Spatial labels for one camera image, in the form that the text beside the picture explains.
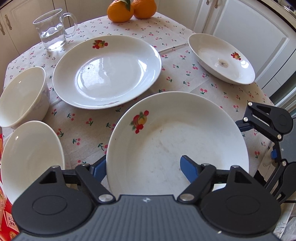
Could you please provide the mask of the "red milk tea box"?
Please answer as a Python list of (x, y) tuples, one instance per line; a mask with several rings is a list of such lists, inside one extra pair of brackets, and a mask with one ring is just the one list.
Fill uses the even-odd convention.
[(13, 240), (20, 232), (11, 214), (12, 204), (4, 191), (1, 179), (1, 240)]

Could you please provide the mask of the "plain orange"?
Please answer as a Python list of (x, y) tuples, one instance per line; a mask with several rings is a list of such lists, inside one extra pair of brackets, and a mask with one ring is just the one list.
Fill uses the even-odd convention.
[(137, 19), (151, 18), (157, 11), (157, 5), (154, 0), (134, 0), (131, 3)]

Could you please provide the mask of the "white bowl floral outside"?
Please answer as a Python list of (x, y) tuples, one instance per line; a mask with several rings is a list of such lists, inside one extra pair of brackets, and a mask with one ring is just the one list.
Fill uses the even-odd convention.
[(49, 105), (46, 72), (31, 67), (15, 77), (1, 95), (1, 127), (15, 130), (27, 121), (41, 121)]

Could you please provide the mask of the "glass mug with water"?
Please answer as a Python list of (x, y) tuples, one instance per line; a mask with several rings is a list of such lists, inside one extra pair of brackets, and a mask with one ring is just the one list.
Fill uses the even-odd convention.
[[(67, 33), (64, 27), (64, 18), (69, 17), (74, 22), (71, 33)], [(41, 42), (47, 51), (54, 51), (61, 48), (67, 38), (75, 35), (77, 30), (77, 20), (72, 13), (63, 13), (62, 9), (54, 9), (47, 12), (33, 21)]]

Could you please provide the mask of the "plain white bowl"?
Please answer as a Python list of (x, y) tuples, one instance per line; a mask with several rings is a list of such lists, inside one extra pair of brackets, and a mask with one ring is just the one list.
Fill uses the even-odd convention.
[(63, 148), (55, 131), (33, 120), (9, 137), (1, 161), (1, 179), (11, 204), (51, 166), (66, 169)]

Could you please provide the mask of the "white fruit-print plate centre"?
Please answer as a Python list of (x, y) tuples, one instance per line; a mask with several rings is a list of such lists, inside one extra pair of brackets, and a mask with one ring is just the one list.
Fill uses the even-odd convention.
[(142, 39), (111, 35), (73, 47), (53, 72), (56, 94), (81, 109), (106, 109), (129, 102), (158, 79), (162, 60)]

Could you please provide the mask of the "small white fruit-print dish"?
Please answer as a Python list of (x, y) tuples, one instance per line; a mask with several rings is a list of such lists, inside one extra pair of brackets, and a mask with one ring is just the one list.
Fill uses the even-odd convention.
[(248, 59), (234, 46), (215, 36), (192, 34), (188, 44), (198, 63), (216, 78), (236, 85), (255, 81), (255, 71)]

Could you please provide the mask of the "large white fruit-print plate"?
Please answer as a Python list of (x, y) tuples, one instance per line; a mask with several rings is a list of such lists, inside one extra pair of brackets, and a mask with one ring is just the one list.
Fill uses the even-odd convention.
[(218, 105), (186, 92), (151, 95), (132, 106), (115, 126), (106, 154), (111, 193), (180, 195), (189, 185), (180, 159), (218, 169), (249, 169), (243, 136)]

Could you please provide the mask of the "orange with leaf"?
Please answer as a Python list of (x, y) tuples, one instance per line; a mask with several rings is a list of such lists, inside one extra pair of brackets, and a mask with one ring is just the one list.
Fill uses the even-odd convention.
[(134, 13), (130, 0), (113, 1), (107, 8), (107, 16), (114, 23), (129, 21)]

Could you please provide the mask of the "white kitchen cabinets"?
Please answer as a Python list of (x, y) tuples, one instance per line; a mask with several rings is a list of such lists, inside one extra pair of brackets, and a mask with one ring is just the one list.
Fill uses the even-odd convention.
[[(19, 53), (39, 41), (33, 21), (52, 9), (79, 23), (106, 15), (110, 1), (1, 1), (2, 27)], [(274, 1), (157, 1), (159, 13), (196, 33), (211, 34), (241, 50), (268, 95), (295, 73), (295, 18)]]

